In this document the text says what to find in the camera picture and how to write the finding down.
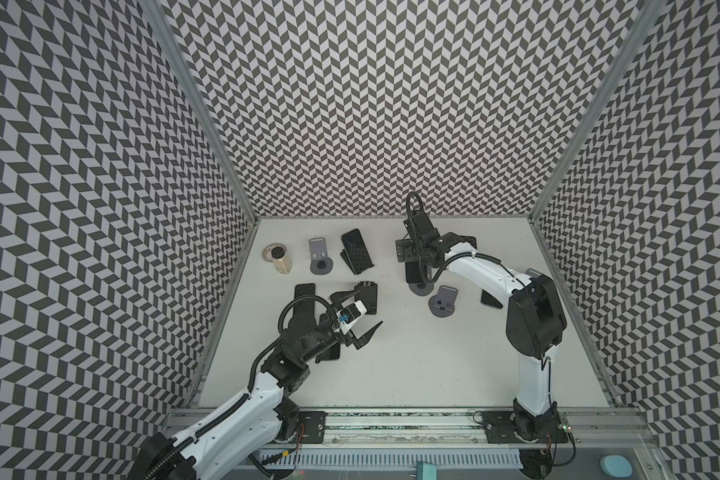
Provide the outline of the purple edged phone black stand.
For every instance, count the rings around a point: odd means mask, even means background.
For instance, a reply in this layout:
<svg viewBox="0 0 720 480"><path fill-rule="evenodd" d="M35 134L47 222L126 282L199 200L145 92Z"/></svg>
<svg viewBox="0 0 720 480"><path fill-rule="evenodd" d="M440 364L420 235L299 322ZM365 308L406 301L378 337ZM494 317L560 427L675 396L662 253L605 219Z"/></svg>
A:
<svg viewBox="0 0 720 480"><path fill-rule="evenodd" d="M321 363L325 361L335 361L340 358L341 345L333 344L331 347L320 353L315 358L315 363Z"/></svg>

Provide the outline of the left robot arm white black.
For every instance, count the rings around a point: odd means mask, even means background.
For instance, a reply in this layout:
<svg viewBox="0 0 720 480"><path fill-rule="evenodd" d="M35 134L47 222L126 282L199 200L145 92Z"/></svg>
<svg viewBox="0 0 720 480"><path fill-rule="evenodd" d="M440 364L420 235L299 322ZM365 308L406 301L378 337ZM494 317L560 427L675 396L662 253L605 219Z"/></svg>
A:
<svg viewBox="0 0 720 480"><path fill-rule="evenodd" d="M375 331L353 328L378 308L378 286L363 281L329 298L298 296L278 317L278 336L254 359L245 388L195 424L171 437L145 440L130 479L222 479L261 447L300 440L298 406L290 396L310 374L309 361L337 345L362 349Z"/></svg>

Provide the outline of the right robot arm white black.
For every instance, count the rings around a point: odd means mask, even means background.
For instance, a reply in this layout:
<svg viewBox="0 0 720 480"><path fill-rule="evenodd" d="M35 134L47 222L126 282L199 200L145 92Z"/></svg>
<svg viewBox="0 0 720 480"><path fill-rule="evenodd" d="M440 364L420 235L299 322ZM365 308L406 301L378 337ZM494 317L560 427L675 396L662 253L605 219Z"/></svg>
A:
<svg viewBox="0 0 720 480"><path fill-rule="evenodd" d="M398 260L415 262L424 282L433 284L448 271L471 281L506 310L506 337L518 353L519 390L508 418L513 436L525 443L554 439L559 420L552 365L567 328L554 281L545 274L516 272L478 252L464 236L440 234L423 212L403 224L407 236L396 242Z"/></svg>

